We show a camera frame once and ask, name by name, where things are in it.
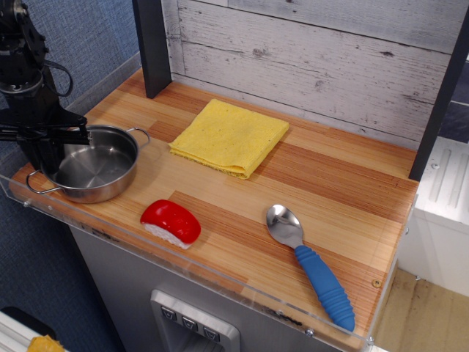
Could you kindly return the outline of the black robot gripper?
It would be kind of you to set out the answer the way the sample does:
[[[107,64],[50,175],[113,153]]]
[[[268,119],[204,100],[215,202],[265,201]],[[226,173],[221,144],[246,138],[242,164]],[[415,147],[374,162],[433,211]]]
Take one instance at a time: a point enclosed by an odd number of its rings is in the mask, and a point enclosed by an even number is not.
[[[87,119],[64,109],[49,89],[6,99],[9,107],[1,110],[1,140],[18,142],[33,167],[57,173],[64,160],[63,144],[89,143]]]

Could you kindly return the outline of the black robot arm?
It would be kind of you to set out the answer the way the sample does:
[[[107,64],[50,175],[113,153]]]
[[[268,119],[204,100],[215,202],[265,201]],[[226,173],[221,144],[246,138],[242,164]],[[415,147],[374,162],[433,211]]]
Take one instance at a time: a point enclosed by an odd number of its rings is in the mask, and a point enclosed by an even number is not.
[[[85,117],[64,109],[52,70],[65,67],[49,52],[22,1],[1,2],[1,140],[16,142],[35,169],[56,173],[69,144],[88,145]]]

